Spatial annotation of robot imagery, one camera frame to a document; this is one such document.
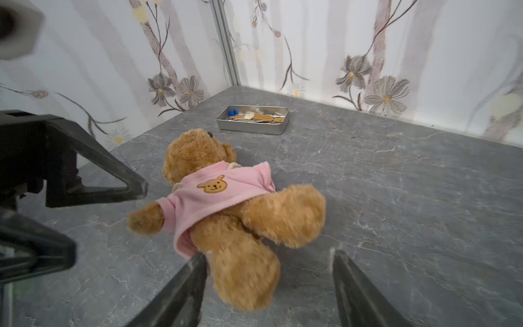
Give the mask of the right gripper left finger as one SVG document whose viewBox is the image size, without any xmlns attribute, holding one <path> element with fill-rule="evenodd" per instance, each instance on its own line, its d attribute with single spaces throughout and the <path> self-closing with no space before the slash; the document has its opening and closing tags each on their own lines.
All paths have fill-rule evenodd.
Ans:
<svg viewBox="0 0 523 327">
<path fill-rule="evenodd" d="M 127 327 L 197 326 L 207 278 L 206 256 L 197 253 Z"/>
</svg>

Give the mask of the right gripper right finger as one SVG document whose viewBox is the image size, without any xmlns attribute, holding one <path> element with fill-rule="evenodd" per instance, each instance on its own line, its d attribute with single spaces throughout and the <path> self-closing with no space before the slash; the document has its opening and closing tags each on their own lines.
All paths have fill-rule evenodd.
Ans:
<svg viewBox="0 0 523 327">
<path fill-rule="evenodd" d="M 411 326 L 341 249 L 331 249 L 331 268 L 341 326 Z"/>
</svg>

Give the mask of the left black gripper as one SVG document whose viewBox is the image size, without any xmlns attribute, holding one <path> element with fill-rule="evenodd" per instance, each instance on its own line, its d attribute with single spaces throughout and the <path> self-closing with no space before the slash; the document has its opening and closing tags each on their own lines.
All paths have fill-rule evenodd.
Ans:
<svg viewBox="0 0 523 327">
<path fill-rule="evenodd" d="M 49 208 L 141 200 L 148 182 L 79 124 L 52 115 L 1 113 L 1 283 L 72 268 L 77 245 L 19 214 L 17 200 L 46 192 Z"/>
</svg>

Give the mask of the brown teddy bear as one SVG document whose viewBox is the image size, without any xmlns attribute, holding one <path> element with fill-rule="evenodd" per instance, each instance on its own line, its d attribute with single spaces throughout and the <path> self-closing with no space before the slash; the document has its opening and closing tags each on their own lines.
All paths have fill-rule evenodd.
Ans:
<svg viewBox="0 0 523 327">
<path fill-rule="evenodd" d="M 192 129 L 169 145 L 162 172 L 173 192 L 184 177 L 222 161 L 238 164 L 234 148 Z M 271 304 L 281 272 L 278 257 L 263 240 L 301 248 L 321 234 L 325 220 L 325 197 L 312 185 L 292 185 L 209 215 L 189 229 L 189 236 L 210 263 L 220 299 L 241 311 L 260 311 Z M 155 200 L 130 213 L 127 226 L 150 236 L 164 232 L 164 221 Z"/>
</svg>

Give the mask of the pink fleece bear hoodie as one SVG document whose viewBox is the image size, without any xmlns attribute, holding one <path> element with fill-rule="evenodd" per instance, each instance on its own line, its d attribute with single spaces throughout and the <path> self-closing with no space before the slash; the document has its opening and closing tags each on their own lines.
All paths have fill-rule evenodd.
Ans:
<svg viewBox="0 0 523 327">
<path fill-rule="evenodd" d="M 189 236 L 193 225 L 223 209 L 274 192 L 268 162 L 242 167 L 222 161 L 184 177 L 169 196 L 156 203 L 165 219 L 162 230 L 174 234 L 174 249 L 190 259 L 197 253 Z"/>
</svg>

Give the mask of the clear plastic tool box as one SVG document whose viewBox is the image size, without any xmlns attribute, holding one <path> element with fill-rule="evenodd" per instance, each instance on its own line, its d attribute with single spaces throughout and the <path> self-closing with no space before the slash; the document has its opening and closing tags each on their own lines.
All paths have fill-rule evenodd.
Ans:
<svg viewBox="0 0 523 327">
<path fill-rule="evenodd" d="M 219 129 L 281 135 L 290 122 L 290 109 L 281 106 L 231 105 L 217 117 Z"/>
</svg>

